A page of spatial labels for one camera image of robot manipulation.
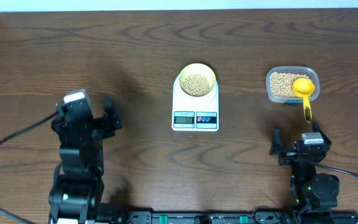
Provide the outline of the yellow measuring scoop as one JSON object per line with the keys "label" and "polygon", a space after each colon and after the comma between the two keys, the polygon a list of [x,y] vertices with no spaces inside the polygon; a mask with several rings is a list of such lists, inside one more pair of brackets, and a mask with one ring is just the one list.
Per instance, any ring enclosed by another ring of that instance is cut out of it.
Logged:
{"label": "yellow measuring scoop", "polygon": [[303,100],[303,114],[308,123],[312,121],[312,110],[310,106],[310,96],[313,94],[315,86],[307,78],[298,78],[293,82],[292,92],[297,98]]}

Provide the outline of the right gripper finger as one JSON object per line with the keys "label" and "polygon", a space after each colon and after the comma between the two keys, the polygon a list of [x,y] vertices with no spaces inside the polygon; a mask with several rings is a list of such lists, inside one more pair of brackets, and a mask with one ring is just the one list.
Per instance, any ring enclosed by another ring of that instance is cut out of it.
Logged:
{"label": "right gripper finger", "polygon": [[316,121],[313,121],[312,123],[312,130],[314,133],[320,133],[323,142],[326,146],[330,146],[331,145],[331,140],[323,133],[323,131],[321,130],[321,128],[318,126],[318,123]]}
{"label": "right gripper finger", "polygon": [[280,149],[281,147],[282,147],[282,142],[281,142],[281,137],[280,137],[280,130],[278,129],[278,126],[276,124],[274,124],[271,150]]}

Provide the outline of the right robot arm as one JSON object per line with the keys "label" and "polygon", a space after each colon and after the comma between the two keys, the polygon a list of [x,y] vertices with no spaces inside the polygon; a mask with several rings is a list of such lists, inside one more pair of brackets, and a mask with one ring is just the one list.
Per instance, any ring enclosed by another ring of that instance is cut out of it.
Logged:
{"label": "right robot arm", "polygon": [[311,133],[303,133],[302,140],[293,147],[285,147],[280,130],[273,127],[273,139],[269,154],[278,157],[278,164],[291,167],[290,190],[297,202],[281,218],[282,223],[334,223],[331,209],[337,207],[340,181],[335,175],[317,173],[316,166],[326,157],[332,142],[312,124]]}

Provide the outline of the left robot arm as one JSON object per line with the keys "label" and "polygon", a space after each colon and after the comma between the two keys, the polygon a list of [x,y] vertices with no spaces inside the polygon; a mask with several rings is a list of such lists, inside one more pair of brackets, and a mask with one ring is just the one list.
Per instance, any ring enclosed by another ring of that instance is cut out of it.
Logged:
{"label": "left robot arm", "polygon": [[104,114],[94,118],[86,99],[59,103],[51,129],[60,140],[61,163],[56,166],[48,202],[50,222],[95,220],[104,190],[103,140],[113,137],[122,123],[110,99]]}

